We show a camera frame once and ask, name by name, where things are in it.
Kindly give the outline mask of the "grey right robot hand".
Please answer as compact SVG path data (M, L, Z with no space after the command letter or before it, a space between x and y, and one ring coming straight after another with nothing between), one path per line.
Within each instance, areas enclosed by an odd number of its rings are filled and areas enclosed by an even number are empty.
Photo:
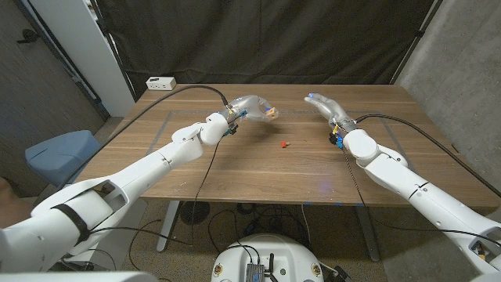
M328 120L332 128L338 125L346 132L358 128L355 121L348 116L340 104L335 100L314 92L309 93L304 100L306 103L316 107L320 114Z

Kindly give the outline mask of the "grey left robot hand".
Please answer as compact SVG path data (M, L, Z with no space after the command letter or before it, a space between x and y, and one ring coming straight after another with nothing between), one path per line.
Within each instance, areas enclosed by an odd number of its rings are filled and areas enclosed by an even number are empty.
M236 122L237 119L268 122L278 117L276 109L266 99L256 95L234 99L219 113L229 124Z

